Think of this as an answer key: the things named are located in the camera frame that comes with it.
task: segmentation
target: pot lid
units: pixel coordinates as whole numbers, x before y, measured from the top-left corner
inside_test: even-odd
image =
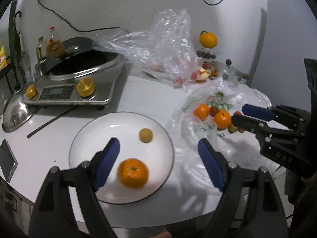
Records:
[[[9,98],[4,106],[2,129],[5,132],[12,132],[26,123],[40,107],[34,105],[26,105],[23,96],[26,89],[31,83],[25,84],[22,88],[18,84],[16,91]]]

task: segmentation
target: clear plastic bag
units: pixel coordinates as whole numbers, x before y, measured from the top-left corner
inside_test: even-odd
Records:
[[[186,9],[164,10],[156,16],[150,31],[127,33],[121,30],[111,37],[99,34],[93,49],[120,53],[163,83],[183,87],[200,74],[190,40],[190,26]]]
[[[191,192],[219,195],[220,191],[210,181],[208,173],[198,155],[197,143],[199,137],[192,132],[184,132],[190,124],[194,128],[197,122],[191,121],[189,115],[197,105],[206,103],[225,108],[231,115],[235,111],[241,112],[244,104],[259,107],[271,106],[270,100],[263,93],[250,89],[246,85],[232,86],[228,81],[219,78],[213,82],[212,87],[199,88],[173,112],[166,125],[175,149],[175,173],[182,185]],[[270,122],[270,127],[279,127],[276,122]],[[221,152],[228,161],[235,161],[243,168],[257,170],[260,166],[266,166],[272,174],[278,164],[260,155],[260,145],[255,135],[250,132],[230,133],[226,130],[216,130],[207,137],[213,148]]]

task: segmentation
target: small yellow fruit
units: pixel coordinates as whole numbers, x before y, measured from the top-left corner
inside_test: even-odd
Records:
[[[239,128],[234,126],[232,123],[228,126],[228,130],[232,133],[235,133]]]
[[[150,143],[153,140],[153,132],[150,129],[144,128],[139,132],[140,140],[144,143]]]
[[[200,44],[205,48],[214,48],[217,45],[217,37],[215,34],[203,31],[199,36]]]

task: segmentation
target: white plate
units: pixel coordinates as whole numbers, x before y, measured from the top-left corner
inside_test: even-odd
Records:
[[[153,132],[150,143],[143,143],[138,137],[143,128]],[[97,198],[106,203],[126,204],[144,199],[157,191],[172,170],[173,145],[162,126],[137,113],[110,113],[84,126],[70,148],[69,166],[75,168],[81,162],[91,160],[96,152],[104,149],[112,137],[120,141],[120,153],[105,185],[96,193]],[[127,188],[117,179],[119,164],[128,158],[141,160],[149,169],[148,182],[140,189]]]

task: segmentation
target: orange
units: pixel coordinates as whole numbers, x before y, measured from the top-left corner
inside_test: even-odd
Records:
[[[199,42],[200,44],[205,48],[214,48],[217,45],[217,37],[215,34],[202,31],[199,36]]]
[[[231,123],[231,115],[225,110],[221,110],[215,114],[214,120],[219,129],[227,128]]]
[[[210,113],[210,108],[206,104],[200,104],[194,111],[194,115],[200,120],[205,120]]]
[[[120,163],[117,175],[124,186],[139,189],[147,183],[149,170],[142,161],[129,158]]]

